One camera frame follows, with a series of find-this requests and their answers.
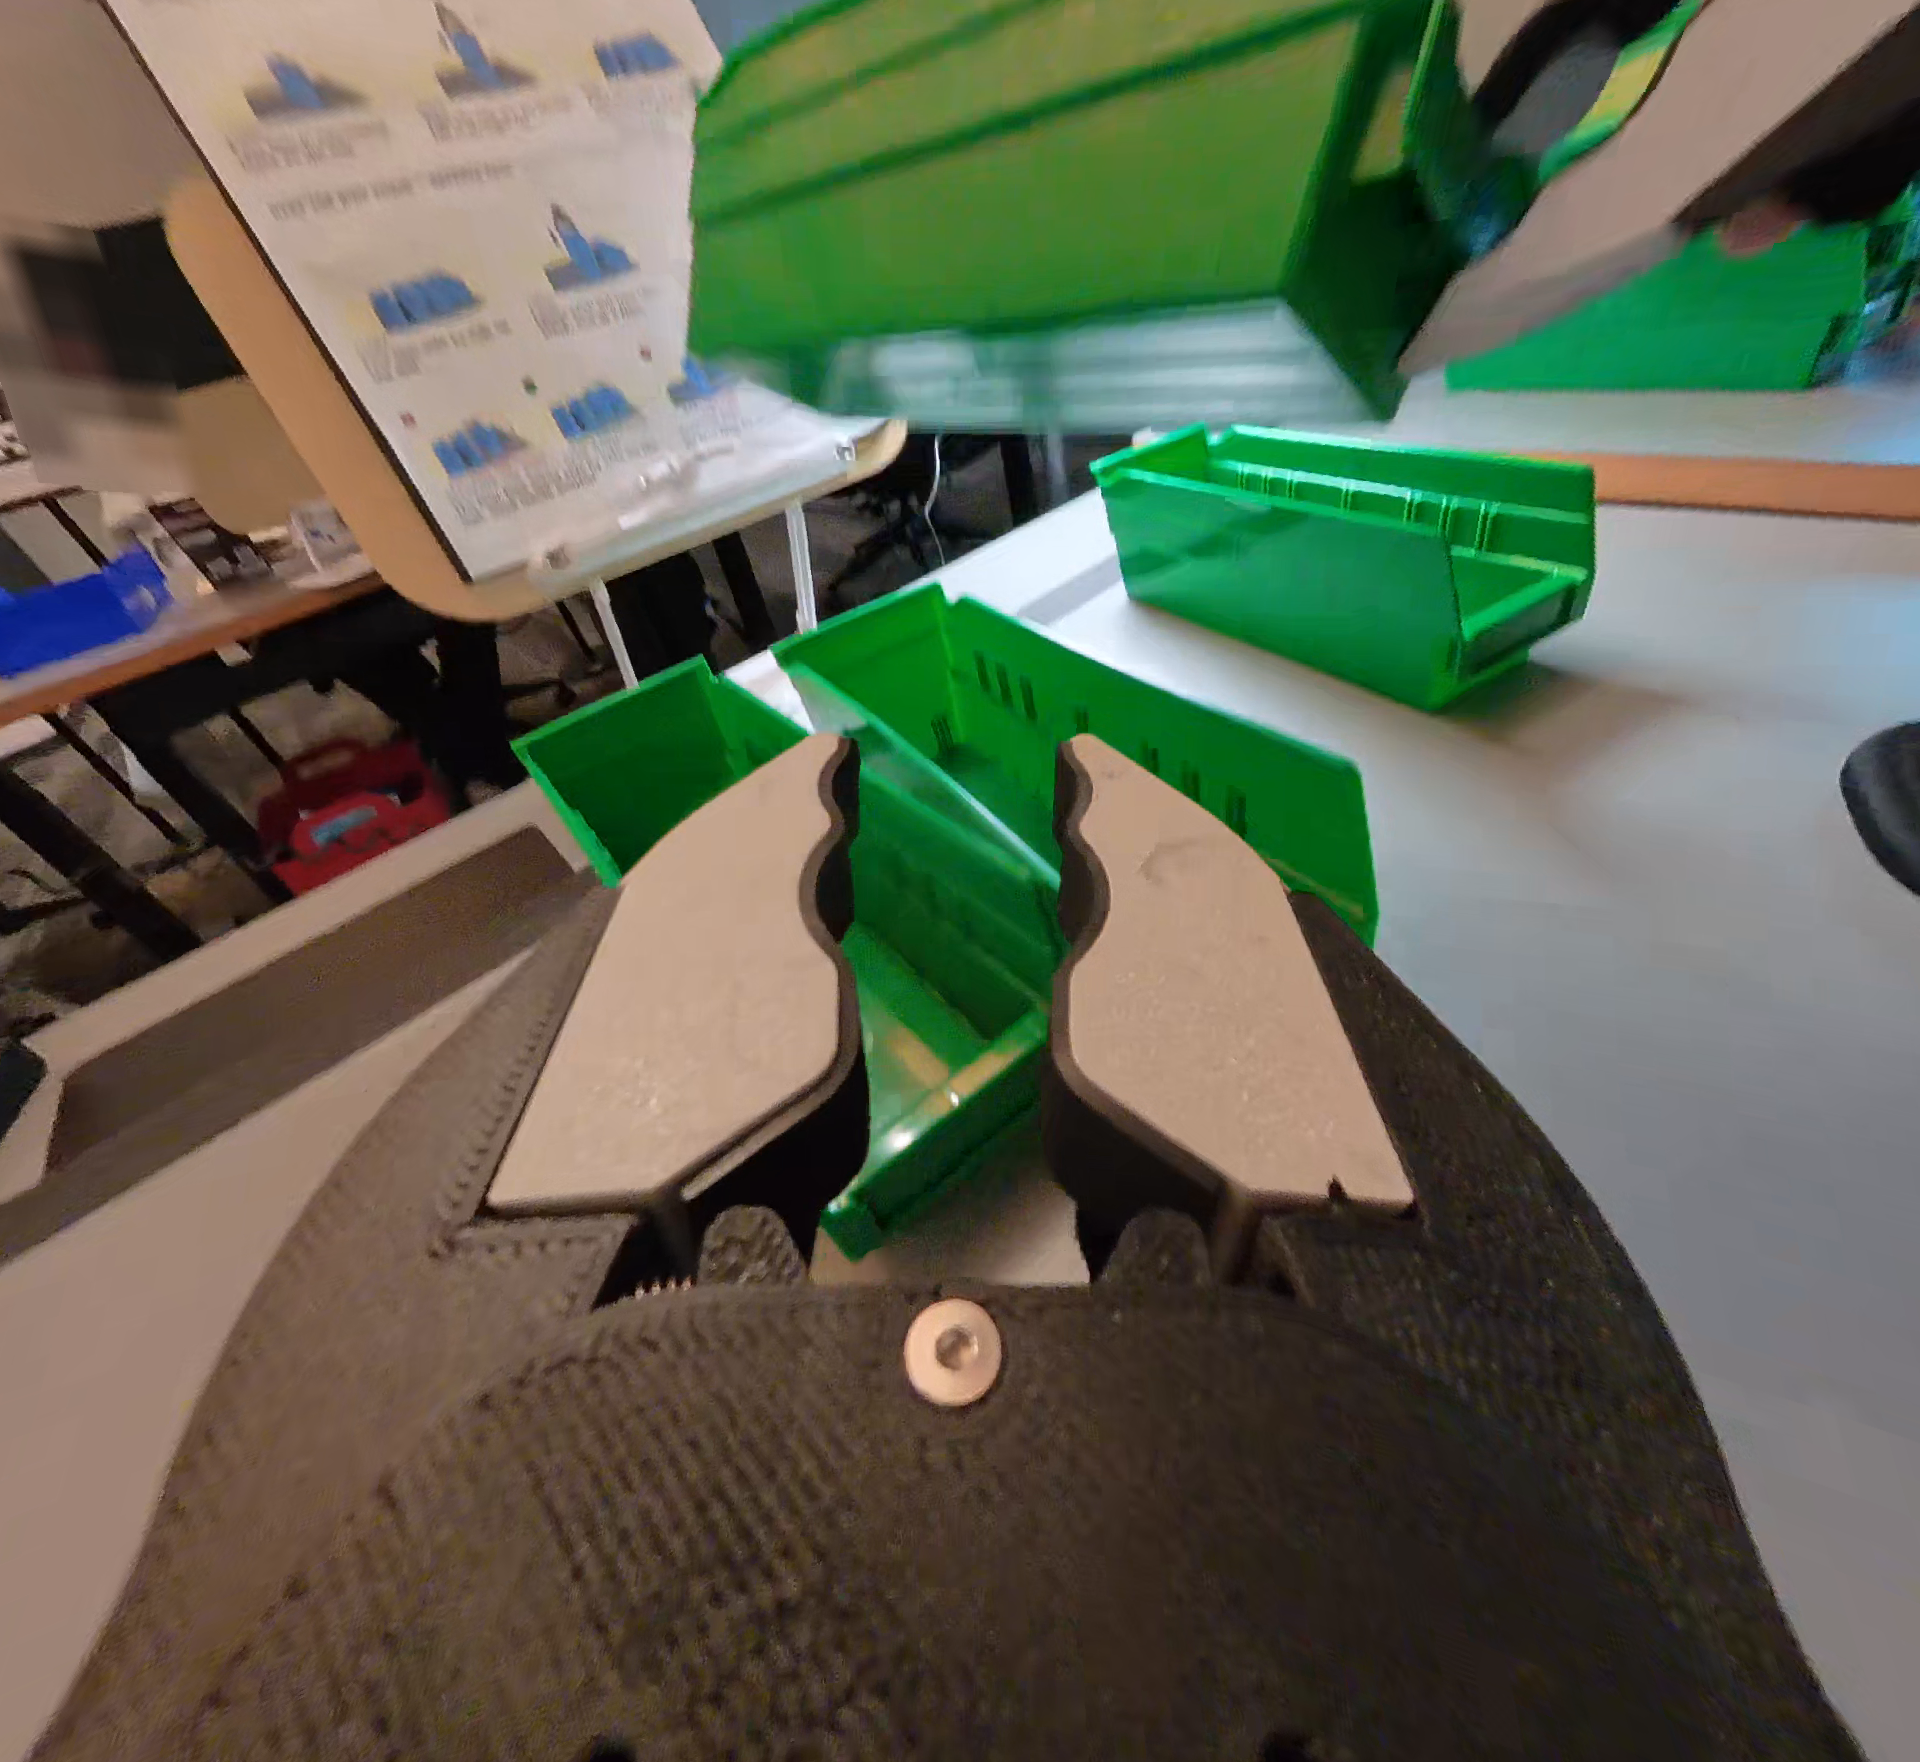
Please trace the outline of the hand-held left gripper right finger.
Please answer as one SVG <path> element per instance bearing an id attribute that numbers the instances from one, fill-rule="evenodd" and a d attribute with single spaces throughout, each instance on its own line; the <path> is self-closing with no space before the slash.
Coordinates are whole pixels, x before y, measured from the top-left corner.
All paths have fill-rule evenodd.
<path id="1" fill-rule="evenodd" d="M 1402 1221 L 1387 1133 L 1297 893 L 1216 814 L 1093 733 L 1057 752 L 1062 961 L 1042 1159 L 1097 1270 L 1142 1214 L 1239 1270 L 1262 1221 Z"/>

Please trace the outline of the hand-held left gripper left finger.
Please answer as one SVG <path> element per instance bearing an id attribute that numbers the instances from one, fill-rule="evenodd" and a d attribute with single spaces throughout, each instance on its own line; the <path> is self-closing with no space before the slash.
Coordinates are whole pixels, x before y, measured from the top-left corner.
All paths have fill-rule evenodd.
<path id="1" fill-rule="evenodd" d="M 625 1216 L 673 1270 L 735 1209 L 807 1267 L 866 1161 L 850 927 L 856 744 L 806 733 L 617 882 L 489 1181 L 512 1221 Z"/>

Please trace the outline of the green plastic bin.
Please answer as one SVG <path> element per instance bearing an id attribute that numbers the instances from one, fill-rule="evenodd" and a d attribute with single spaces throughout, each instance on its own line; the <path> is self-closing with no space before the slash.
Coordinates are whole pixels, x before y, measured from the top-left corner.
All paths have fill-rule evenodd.
<path id="1" fill-rule="evenodd" d="M 923 432 L 1386 423 L 1437 0 L 820 0 L 695 125 L 692 350 Z"/>
<path id="2" fill-rule="evenodd" d="M 1059 957 L 1057 870 L 986 803 L 826 677 L 792 697 L 682 662 L 515 740 L 516 762 L 605 882 L 803 730 L 856 743 L 850 843 L 869 1156 L 823 1211 L 859 1263 L 890 1244 L 1033 1120 Z"/>
<path id="3" fill-rule="evenodd" d="M 1593 589 L 1586 463 L 1192 426 L 1092 476 L 1132 599 L 1429 713 Z"/>
<path id="4" fill-rule="evenodd" d="M 807 720 L 876 752 L 880 779 L 1057 882 L 1057 749 L 1079 733 L 1187 797 L 1362 939 L 1379 890 L 1350 759 L 1117 670 L 937 582 L 773 645 Z"/>

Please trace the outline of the grey desk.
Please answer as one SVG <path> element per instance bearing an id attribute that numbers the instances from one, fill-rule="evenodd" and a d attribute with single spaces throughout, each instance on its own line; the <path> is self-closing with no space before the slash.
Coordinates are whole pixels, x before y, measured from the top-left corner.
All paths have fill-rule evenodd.
<path id="1" fill-rule="evenodd" d="M 1872 1760 L 1916 1757 L 1916 896 L 1842 756 L 1916 716 L 1916 529 L 1602 506 L 1587 615 L 1423 716 L 1133 605 L 1079 496 L 953 563 L 1362 770 L 1379 957 L 1596 1200 Z M 506 961 L 2 1264 L 2 1757 L 83 1668 L 242 1303 Z"/>

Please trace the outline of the stack of green crates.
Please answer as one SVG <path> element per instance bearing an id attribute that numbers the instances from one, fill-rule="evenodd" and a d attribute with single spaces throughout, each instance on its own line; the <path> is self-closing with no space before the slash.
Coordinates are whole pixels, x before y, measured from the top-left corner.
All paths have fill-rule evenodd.
<path id="1" fill-rule="evenodd" d="M 1679 256 L 1490 355 L 1452 390 L 1812 390 L 1893 330 L 1916 300 L 1916 185 L 1869 222 L 1799 225 L 1733 256 L 1709 235 Z"/>

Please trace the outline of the red tool bag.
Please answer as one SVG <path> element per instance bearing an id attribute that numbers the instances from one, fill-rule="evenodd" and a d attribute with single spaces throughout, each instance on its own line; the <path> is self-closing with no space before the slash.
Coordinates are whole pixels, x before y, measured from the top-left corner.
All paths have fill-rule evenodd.
<path id="1" fill-rule="evenodd" d="M 257 807 L 269 870 L 295 896 L 316 890 L 453 814 L 420 744 L 329 740 L 287 759 Z"/>

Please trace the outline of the clear acrylic card holder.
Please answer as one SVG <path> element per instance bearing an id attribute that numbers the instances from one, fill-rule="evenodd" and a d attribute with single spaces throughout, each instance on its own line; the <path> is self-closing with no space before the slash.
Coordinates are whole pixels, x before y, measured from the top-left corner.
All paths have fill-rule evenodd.
<path id="1" fill-rule="evenodd" d="M 297 503 L 286 522 L 287 555 L 297 559 L 295 585 L 342 589 L 370 572 L 357 536 L 329 499 Z"/>

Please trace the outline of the small wooden board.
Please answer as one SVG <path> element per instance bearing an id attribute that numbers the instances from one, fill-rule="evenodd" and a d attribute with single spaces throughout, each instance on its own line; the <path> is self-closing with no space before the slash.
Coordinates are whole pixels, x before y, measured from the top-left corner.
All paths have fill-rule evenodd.
<path id="1" fill-rule="evenodd" d="M 247 358 L 220 330 L 180 266 L 173 230 L 186 222 L 187 235 L 196 235 L 203 218 L 263 272 L 263 288 L 272 292 L 263 305 L 269 316 L 300 323 L 300 308 L 215 180 L 203 169 L 180 173 L 159 206 L 159 355 L 176 387 L 182 455 L 196 499 L 222 529 L 255 535 L 292 522 L 297 507 L 325 496 L 310 463 L 255 386 Z"/>

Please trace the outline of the blue box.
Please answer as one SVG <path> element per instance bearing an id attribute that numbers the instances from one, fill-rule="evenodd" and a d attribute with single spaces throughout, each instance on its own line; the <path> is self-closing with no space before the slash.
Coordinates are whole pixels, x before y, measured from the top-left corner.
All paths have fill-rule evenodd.
<path id="1" fill-rule="evenodd" d="M 130 549 L 90 575 L 2 592 L 5 679 L 145 635 L 173 605 L 166 572 Z"/>

